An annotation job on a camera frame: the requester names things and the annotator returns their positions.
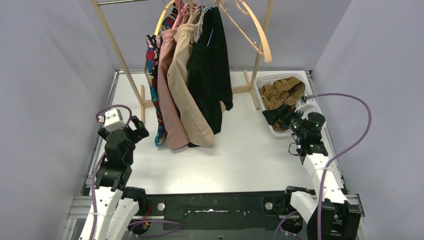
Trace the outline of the brown shorts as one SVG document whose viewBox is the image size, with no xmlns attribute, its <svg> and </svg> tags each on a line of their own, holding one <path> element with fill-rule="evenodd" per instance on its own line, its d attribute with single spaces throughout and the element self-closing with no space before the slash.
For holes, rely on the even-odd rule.
<svg viewBox="0 0 424 240">
<path fill-rule="evenodd" d="M 305 93 L 306 85 L 298 77 L 279 78 L 258 89 L 259 97 L 264 105 L 264 111 L 274 110 L 282 104 L 296 106 Z"/>
</svg>

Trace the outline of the white plastic basket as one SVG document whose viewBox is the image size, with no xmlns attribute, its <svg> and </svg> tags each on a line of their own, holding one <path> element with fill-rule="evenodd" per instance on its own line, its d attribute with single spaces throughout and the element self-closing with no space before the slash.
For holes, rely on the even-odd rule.
<svg viewBox="0 0 424 240">
<path fill-rule="evenodd" d="M 256 78 L 253 86 L 262 111 L 275 110 L 282 104 L 288 104 L 304 113 L 303 118 L 311 112 L 322 113 L 315 99 L 302 99 L 312 95 L 312 88 L 304 72 L 268 74 Z"/>
</svg>

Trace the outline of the black shorts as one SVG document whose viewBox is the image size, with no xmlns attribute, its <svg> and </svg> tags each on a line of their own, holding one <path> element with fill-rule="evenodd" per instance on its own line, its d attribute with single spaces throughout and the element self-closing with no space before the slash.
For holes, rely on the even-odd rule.
<svg viewBox="0 0 424 240">
<path fill-rule="evenodd" d="M 206 10 L 202 20 L 188 61 L 188 90 L 216 135 L 222 129 L 223 112 L 233 107 L 228 49 L 219 8 Z"/>
</svg>

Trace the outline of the blue hanger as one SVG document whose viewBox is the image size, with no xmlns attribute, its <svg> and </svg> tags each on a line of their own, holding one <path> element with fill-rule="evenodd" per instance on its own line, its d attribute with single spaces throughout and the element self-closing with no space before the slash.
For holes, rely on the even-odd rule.
<svg viewBox="0 0 424 240">
<path fill-rule="evenodd" d="M 195 43 L 199 42 L 200 37 L 203 34 L 204 18 L 205 14 L 213 9 L 212 6 L 207 6 L 203 0 L 200 1 L 200 17 L 197 23 L 197 31 L 195 35 Z"/>
</svg>

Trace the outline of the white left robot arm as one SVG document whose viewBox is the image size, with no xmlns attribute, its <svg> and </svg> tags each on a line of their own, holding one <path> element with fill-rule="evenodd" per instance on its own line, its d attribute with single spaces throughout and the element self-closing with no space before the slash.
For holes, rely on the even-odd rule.
<svg viewBox="0 0 424 240">
<path fill-rule="evenodd" d="M 148 207 L 143 188 L 127 186 L 134 162 L 136 144 L 149 136 L 144 123 L 133 115 L 131 129 L 117 113 L 105 117 L 98 135 L 105 141 L 104 153 L 91 183 L 92 205 L 81 240 L 120 240 L 132 218 Z"/>
</svg>

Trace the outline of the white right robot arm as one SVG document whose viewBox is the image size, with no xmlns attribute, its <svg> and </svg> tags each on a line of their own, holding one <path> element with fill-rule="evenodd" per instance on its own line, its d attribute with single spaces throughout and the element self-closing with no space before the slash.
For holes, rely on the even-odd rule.
<svg viewBox="0 0 424 240">
<path fill-rule="evenodd" d="M 288 188 L 288 195 L 281 199 L 282 209 L 300 214 L 309 240 L 356 239 L 362 212 L 345 196 L 327 165 L 330 159 L 321 134 L 325 117 L 319 112 L 304 117 L 302 111 L 286 103 L 262 114 L 270 126 L 279 124 L 292 132 L 297 155 L 316 195 L 313 197 L 307 189 Z"/>
</svg>

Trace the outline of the pink shorts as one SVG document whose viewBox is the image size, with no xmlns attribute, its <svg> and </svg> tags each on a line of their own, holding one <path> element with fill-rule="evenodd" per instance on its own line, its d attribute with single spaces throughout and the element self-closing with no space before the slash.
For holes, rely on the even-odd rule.
<svg viewBox="0 0 424 240">
<path fill-rule="evenodd" d="M 171 92 L 168 87 L 168 70 L 174 58 L 177 29 L 167 29 L 160 36 L 161 46 L 158 61 L 157 92 L 158 102 L 166 131 L 166 144 L 171 150 L 177 150 L 189 143 L 180 120 Z"/>
</svg>

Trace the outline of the beige shorts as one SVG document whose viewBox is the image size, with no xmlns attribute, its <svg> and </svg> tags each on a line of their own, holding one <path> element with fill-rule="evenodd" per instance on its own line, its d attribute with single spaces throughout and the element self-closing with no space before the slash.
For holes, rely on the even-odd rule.
<svg viewBox="0 0 424 240">
<path fill-rule="evenodd" d="M 176 29 L 177 32 L 174 36 L 176 46 L 167 73 L 167 84 L 179 110 L 180 120 L 188 137 L 188 144 L 210 147 L 215 142 L 215 134 L 188 89 L 190 71 L 188 62 L 192 54 L 192 43 L 197 25 L 185 23 Z"/>
</svg>

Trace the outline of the comic print shorts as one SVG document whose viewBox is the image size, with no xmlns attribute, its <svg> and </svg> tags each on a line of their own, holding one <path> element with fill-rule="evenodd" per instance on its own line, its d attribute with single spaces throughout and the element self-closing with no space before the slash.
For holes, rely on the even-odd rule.
<svg viewBox="0 0 424 240">
<path fill-rule="evenodd" d="M 163 116 L 159 105 L 159 94 L 158 94 L 158 70 L 159 70 L 159 55 L 160 47 L 162 45 L 162 39 L 160 33 L 168 30 L 172 27 L 176 16 L 177 9 L 173 9 L 170 14 L 166 14 L 158 35 L 150 34 L 146 36 L 146 61 L 145 61 L 145 75 L 148 80 L 149 91 L 151 96 L 152 104 L 155 108 L 156 118 L 158 122 L 157 134 L 154 138 L 154 144 L 156 147 L 160 147 L 165 141 L 165 124 L 163 122 Z"/>
</svg>

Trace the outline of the yellow hanger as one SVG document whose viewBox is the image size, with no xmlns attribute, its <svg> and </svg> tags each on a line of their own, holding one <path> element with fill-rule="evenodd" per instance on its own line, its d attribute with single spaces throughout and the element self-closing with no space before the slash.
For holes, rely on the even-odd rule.
<svg viewBox="0 0 424 240">
<path fill-rule="evenodd" d="M 174 5 L 174 3 L 175 3 L 175 0 L 171 0 L 169 3 L 167 3 L 167 4 L 164 6 L 163 11 L 162 11 L 162 13 L 161 13 L 161 15 L 160 15 L 160 17 L 159 17 L 158 22 L 157 22 L 156 28 L 155 28 L 155 30 L 154 30 L 154 34 L 155 34 L 155 35 L 158 35 L 158 34 L 160 33 L 160 28 L 161 28 L 161 25 L 162 25 L 162 23 L 163 23 L 163 21 L 164 21 L 165 17 L 166 17 L 166 14 L 167 14 L 167 12 L 168 12 L 168 9 L 169 9 L 171 6 L 173 6 L 173 5 Z"/>
</svg>

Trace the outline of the pink hanger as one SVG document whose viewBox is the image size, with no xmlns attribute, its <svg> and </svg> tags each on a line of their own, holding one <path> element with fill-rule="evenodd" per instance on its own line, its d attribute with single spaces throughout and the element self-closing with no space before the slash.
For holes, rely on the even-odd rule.
<svg viewBox="0 0 424 240">
<path fill-rule="evenodd" d="M 186 17 L 186 11 L 189 8 L 189 4 L 187 0 L 175 0 L 174 3 L 177 9 L 177 16 L 171 27 L 172 29 L 176 29 L 179 25 L 184 23 L 184 19 Z"/>
</svg>

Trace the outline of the wooden clothes rack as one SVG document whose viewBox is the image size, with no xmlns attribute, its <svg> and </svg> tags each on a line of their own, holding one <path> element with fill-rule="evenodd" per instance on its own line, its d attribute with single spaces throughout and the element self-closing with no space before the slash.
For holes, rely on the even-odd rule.
<svg viewBox="0 0 424 240">
<path fill-rule="evenodd" d="M 141 118 L 144 120 L 145 119 L 145 108 L 148 107 L 152 107 L 153 103 L 151 100 L 145 99 L 145 87 L 144 85 L 140 86 L 140 89 L 138 89 L 138 87 L 135 84 L 135 81 L 132 77 L 132 74 L 128 68 L 128 65 L 123 57 L 123 54 L 117 44 L 117 41 L 113 35 L 113 32 L 109 26 L 109 23 L 107 22 L 107 19 L 101 9 L 101 6 L 106 6 L 106 5 L 116 5 L 116 4 L 123 4 L 123 3 L 127 3 L 127 0 L 114 0 L 114 1 L 106 1 L 106 2 L 98 2 L 96 0 L 92 0 L 91 4 L 94 8 L 94 11 L 97 14 L 98 19 L 101 22 L 101 25 L 108 37 L 109 42 L 111 43 L 112 49 L 115 52 L 115 55 L 122 67 L 121 70 L 119 70 L 118 72 L 123 72 L 126 77 L 127 80 L 139 102 L 139 105 L 141 107 Z M 264 24 L 262 24 L 263 26 L 265 26 L 268 23 L 269 18 L 265 16 L 265 20 L 264 20 Z M 254 62 L 254 66 L 253 66 L 253 70 L 251 75 L 248 74 L 248 72 L 246 70 L 243 71 L 245 80 L 246 80 L 246 84 L 245 85 L 239 85 L 239 86 L 235 86 L 232 88 L 232 92 L 234 94 L 241 94 L 241 93 L 250 93 L 252 101 L 253 101 L 253 105 L 255 110 L 259 110 L 260 109 L 260 104 L 259 104 L 259 100 L 257 99 L 257 97 L 255 96 L 255 92 L 254 92 L 254 80 L 257 78 L 257 73 L 259 71 L 259 66 L 261 63 L 261 59 L 264 60 L 264 58 L 259 55 L 258 53 L 256 53 L 256 57 L 255 57 L 255 62 Z"/>
</svg>

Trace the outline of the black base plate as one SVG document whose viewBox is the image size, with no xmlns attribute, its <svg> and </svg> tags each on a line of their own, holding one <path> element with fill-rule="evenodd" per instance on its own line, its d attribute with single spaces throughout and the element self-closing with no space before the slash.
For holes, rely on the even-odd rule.
<svg viewBox="0 0 424 240">
<path fill-rule="evenodd" d="M 166 220 L 182 224 L 184 230 L 274 230 L 289 213 L 284 191 L 143 194 L 136 218 Z"/>
</svg>

